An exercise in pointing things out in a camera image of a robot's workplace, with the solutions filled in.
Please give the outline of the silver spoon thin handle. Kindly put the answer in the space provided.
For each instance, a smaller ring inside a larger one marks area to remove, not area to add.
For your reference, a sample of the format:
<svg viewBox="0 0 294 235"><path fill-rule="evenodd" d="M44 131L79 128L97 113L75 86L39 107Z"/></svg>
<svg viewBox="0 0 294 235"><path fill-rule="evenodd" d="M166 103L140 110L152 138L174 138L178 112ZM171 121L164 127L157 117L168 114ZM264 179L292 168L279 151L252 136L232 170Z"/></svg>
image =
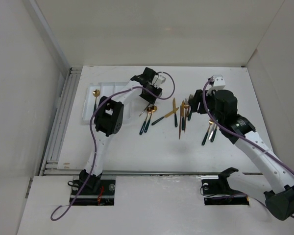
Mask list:
<svg viewBox="0 0 294 235"><path fill-rule="evenodd" d="M147 108L149 107L149 105L147 105L143 110L142 112L139 114L139 117L147 110Z"/></svg>

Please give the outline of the gold spoon green handle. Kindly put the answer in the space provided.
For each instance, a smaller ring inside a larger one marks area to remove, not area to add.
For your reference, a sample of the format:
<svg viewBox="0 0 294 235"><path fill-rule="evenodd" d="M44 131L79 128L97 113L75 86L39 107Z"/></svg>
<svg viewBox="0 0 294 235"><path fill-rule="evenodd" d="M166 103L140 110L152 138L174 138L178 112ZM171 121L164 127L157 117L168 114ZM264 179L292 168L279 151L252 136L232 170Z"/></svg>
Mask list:
<svg viewBox="0 0 294 235"><path fill-rule="evenodd" d="M141 129L140 129L139 135L142 135L145 132L149 114L151 114L151 108L150 107L147 108L147 116L146 116L146 118L145 118L145 120L143 122L143 125L142 125Z"/></svg>
<svg viewBox="0 0 294 235"><path fill-rule="evenodd" d="M94 103L94 111L97 109L97 98L100 96L100 90L95 89L93 90L93 96L95 97L95 103Z"/></svg>
<svg viewBox="0 0 294 235"><path fill-rule="evenodd" d="M147 123L146 123L145 128L144 128L145 133L148 131L148 128L149 128L153 113L157 111L157 106L152 105L147 110L148 110L149 118L148 118Z"/></svg>

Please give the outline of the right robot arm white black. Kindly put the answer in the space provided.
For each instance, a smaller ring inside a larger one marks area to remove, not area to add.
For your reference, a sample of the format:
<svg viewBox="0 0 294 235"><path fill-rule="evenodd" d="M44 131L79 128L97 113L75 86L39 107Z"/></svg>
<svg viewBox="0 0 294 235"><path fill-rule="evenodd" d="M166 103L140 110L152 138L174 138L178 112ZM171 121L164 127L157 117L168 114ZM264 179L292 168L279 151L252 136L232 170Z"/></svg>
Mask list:
<svg viewBox="0 0 294 235"><path fill-rule="evenodd" d="M252 161L262 179L241 174L230 167L216 179L202 180L205 195L243 193L263 203L277 219L294 215L294 171L263 142L254 125L238 114L237 98L229 90L196 90L191 111L207 114L221 133Z"/></svg>

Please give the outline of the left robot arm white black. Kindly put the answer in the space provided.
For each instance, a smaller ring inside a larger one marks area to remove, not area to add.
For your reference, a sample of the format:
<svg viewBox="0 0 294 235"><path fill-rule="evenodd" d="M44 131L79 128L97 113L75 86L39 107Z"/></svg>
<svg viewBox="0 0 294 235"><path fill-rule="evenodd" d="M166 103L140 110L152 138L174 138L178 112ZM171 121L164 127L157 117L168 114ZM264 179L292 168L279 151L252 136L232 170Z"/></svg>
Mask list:
<svg viewBox="0 0 294 235"><path fill-rule="evenodd" d="M95 194L99 190L107 147L122 127L124 107L137 97L154 104L162 95L161 85L165 81L166 78L160 73L146 67L142 74L133 76L119 92L102 96L90 118L94 149L79 174L81 187L87 193Z"/></svg>

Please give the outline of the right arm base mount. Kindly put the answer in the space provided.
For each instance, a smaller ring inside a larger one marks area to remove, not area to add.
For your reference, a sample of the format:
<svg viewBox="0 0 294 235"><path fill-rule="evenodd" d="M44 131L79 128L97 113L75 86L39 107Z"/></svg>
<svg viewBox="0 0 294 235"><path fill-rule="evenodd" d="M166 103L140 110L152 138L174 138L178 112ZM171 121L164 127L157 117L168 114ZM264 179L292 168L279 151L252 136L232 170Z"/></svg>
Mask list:
<svg viewBox="0 0 294 235"><path fill-rule="evenodd" d="M204 197L206 206L249 206L248 196L241 191L231 189L227 181L233 173L239 170L230 167L218 175L201 176L200 194Z"/></svg>

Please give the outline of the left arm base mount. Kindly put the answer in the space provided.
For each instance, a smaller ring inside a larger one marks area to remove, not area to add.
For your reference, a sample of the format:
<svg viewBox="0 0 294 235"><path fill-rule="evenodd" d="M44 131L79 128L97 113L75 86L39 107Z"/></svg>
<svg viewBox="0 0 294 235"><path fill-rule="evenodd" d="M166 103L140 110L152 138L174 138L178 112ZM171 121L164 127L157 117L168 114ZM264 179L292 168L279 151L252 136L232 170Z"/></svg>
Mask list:
<svg viewBox="0 0 294 235"><path fill-rule="evenodd" d="M86 185L73 206L113 206L115 202L116 177L101 176L94 188Z"/></svg>

